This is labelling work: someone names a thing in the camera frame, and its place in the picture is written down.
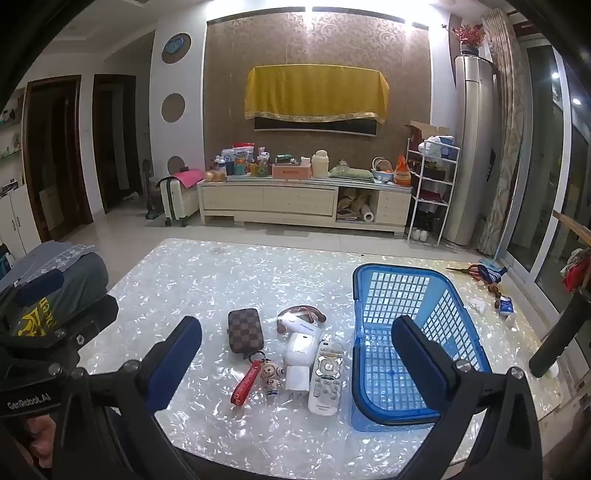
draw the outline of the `scissors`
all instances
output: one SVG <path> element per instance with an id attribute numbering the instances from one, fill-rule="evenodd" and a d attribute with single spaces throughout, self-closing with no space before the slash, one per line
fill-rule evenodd
<path id="1" fill-rule="evenodd" d="M 478 265 L 475 264 L 470 265 L 468 268 L 448 268 L 448 270 L 465 273 L 466 275 L 470 275 L 476 281 L 482 280 L 480 269 L 478 269 Z"/>

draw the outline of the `doorway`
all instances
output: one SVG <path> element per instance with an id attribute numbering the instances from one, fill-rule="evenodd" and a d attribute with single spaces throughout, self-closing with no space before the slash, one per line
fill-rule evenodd
<path id="1" fill-rule="evenodd" d="M 135 76 L 95 75 L 92 132 L 96 174 L 105 213 L 142 193 L 135 136 Z"/>
<path id="2" fill-rule="evenodd" d="M 78 129 L 80 75 L 29 82 L 22 156 L 31 210 L 42 242 L 92 223 Z"/>

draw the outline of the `cabinet drawer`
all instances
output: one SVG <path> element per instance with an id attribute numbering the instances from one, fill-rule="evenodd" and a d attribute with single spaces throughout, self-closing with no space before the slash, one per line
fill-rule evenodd
<path id="1" fill-rule="evenodd" d="M 410 206 L 410 193 L 379 192 L 378 208 L 375 216 L 376 223 L 390 225 L 404 225 Z"/>
<path id="2" fill-rule="evenodd" d="M 201 187 L 204 210 L 245 210 L 263 209 L 263 187 L 219 185 Z"/>
<path id="3" fill-rule="evenodd" d="M 263 187 L 263 204 L 266 212 L 332 216 L 334 201 L 334 190 Z"/>

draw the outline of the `blue gripper pad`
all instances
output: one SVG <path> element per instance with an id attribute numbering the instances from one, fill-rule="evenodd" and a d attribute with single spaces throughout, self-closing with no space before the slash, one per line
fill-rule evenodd
<path id="1" fill-rule="evenodd" d="M 136 383 L 148 412 L 164 410 L 177 391 L 195 354 L 201 347 L 201 323 L 186 316 L 163 342 L 158 342 L 142 360 Z"/>

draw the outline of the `pink cloth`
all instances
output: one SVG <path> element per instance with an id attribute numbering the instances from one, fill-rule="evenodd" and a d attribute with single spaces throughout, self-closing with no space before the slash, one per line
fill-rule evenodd
<path id="1" fill-rule="evenodd" d="M 172 175 L 174 178 L 179 179 L 186 189 L 191 188 L 196 183 L 199 183 L 205 178 L 205 174 L 201 170 L 187 170 L 180 171 Z"/>

